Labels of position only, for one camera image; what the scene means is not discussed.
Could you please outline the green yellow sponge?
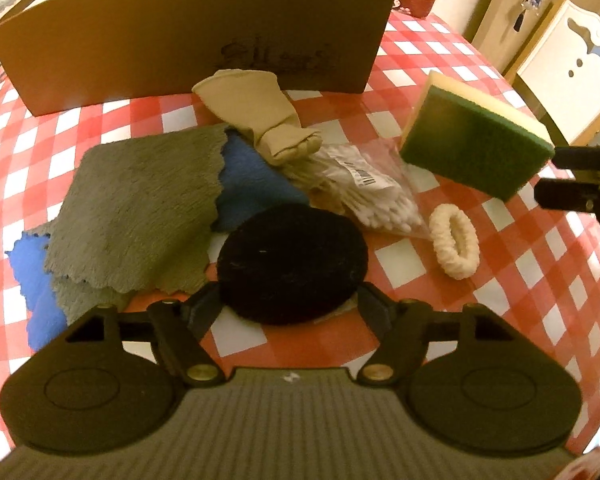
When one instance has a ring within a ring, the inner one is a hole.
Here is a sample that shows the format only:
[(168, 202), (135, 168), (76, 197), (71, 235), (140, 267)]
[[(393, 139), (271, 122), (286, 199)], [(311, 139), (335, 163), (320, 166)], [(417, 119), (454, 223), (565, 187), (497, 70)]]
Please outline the green yellow sponge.
[(410, 165), (510, 200), (554, 156), (545, 126), (486, 92), (439, 72), (403, 129), (399, 150)]

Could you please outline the cotton swabs plastic bag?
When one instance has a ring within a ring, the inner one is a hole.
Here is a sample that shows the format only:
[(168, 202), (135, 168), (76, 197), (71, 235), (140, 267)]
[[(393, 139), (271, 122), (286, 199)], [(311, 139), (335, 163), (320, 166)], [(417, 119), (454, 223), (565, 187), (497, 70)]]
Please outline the cotton swabs plastic bag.
[(348, 212), (367, 229), (429, 237), (405, 165), (389, 139), (360, 146), (325, 144), (288, 162), (282, 173), (297, 188), (319, 197), (324, 208)]

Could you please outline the brown cardboard box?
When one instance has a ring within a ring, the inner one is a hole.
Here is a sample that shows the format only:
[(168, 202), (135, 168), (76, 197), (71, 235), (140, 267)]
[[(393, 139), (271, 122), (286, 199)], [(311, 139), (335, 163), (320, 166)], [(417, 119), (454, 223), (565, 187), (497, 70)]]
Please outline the brown cardboard box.
[(0, 62), (35, 116), (186, 93), (226, 68), (363, 91), (393, 0), (20, 0)]

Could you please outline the grey microfibre cloth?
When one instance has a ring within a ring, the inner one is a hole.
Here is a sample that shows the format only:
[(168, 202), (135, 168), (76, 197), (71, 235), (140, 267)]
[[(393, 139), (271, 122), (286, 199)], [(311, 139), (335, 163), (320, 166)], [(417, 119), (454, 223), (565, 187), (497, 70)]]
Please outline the grey microfibre cloth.
[(55, 219), (44, 270), (68, 322), (92, 307), (124, 309), (138, 292), (193, 294), (207, 283), (222, 192), (222, 125), (90, 148)]

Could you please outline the beige sock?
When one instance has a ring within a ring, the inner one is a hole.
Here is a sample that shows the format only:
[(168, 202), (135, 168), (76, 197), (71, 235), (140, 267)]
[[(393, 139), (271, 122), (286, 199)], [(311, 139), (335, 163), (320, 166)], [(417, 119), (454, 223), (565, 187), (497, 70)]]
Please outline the beige sock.
[(296, 109), (263, 70), (218, 70), (193, 86), (204, 106), (248, 138), (272, 166), (316, 153), (321, 133), (301, 125)]

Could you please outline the red white checkered tablecloth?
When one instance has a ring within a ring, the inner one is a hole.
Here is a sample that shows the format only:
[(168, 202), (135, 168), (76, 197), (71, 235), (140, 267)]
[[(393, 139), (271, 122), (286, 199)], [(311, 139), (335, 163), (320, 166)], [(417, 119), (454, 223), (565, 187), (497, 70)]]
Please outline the red white checkered tablecloth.
[[(521, 106), (502, 76), (444, 21), (401, 13), (389, 18), (363, 93), (295, 91), (291, 99), (326, 142), (366, 143), (401, 132), (434, 70)], [(14, 86), (0, 81), (0, 389), (31, 353), (28, 310), (7, 254), (25, 230), (58, 214), (84, 152), (213, 121), (189, 93), (33, 117)], [(485, 304), (545, 350), (581, 386), (583, 408), (569, 446), (583, 451), (600, 428), (600, 225), (586, 214), (541, 209), (531, 186), (502, 203), (424, 170), (414, 180), (422, 211), (452, 203), (471, 218), (479, 269), (468, 280), (451, 280), (424, 240), (371, 232), (368, 278), (391, 297), (439, 310)], [(11, 448), (0, 416), (0, 460)]]

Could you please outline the white scrunchie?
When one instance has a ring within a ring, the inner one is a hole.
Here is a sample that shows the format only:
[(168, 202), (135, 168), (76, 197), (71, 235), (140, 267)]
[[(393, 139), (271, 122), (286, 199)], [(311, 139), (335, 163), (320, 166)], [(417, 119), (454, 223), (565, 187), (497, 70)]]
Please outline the white scrunchie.
[(468, 215), (453, 204), (441, 204), (430, 214), (429, 229), (444, 273), (457, 281), (473, 276), (480, 263), (480, 248)]

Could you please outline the white chair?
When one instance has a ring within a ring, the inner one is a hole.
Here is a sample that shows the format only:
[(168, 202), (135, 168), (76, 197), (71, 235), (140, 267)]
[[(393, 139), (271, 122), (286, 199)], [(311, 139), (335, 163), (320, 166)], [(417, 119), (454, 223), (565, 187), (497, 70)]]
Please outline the white chair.
[(505, 79), (529, 89), (567, 144), (588, 144), (600, 131), (600, 16), (554, 4)]

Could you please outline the black round pad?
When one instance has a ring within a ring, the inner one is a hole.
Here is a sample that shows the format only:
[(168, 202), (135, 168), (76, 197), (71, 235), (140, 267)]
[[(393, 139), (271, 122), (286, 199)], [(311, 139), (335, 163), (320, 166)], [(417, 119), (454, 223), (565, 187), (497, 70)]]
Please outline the black round pad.
[(245, 221), (216, 260), (223, 304), (248, 321), (277, 326), (334, 312), (354, 295), (367, 269), (367, 244), (352, 220), (300, 204)]

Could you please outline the key charm with tassel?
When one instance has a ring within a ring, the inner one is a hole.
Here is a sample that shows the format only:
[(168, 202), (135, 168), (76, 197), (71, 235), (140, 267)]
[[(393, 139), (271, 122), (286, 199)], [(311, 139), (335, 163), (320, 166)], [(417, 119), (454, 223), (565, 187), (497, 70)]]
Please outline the key charm with tassel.
[(528, 12), (533, 11), (535, 14), (539, 14), (543, 1), (544, 0), (521, 0), (520, 11), (513, 24), (514, 32), (521, 31), (522, 24), (524, 24), (524, 17)]

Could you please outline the blue microfibre cloth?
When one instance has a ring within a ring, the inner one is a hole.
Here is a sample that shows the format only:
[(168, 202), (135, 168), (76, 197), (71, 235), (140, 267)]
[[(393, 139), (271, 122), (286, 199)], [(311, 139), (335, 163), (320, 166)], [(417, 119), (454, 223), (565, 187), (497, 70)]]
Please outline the blue microfibre cloth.
[[(239, 136), (231, 133), (223, 146), (225, 166), (220, 173), (222, 193), (216, 200), (219, 232), (232, 232), (249, 218), (283, 204), (309, 203), (309, 197), (278, 174)], [(27, 324), (28, 345), (38, 351), (68, 326), (67, 315), (78, 318), (96, 300), (82, 307), (58, 304), (62, 284), (44, 271), (46, 249), (53, 223), (46, 222), (23, 232), (7, 253), (31, 318)]]

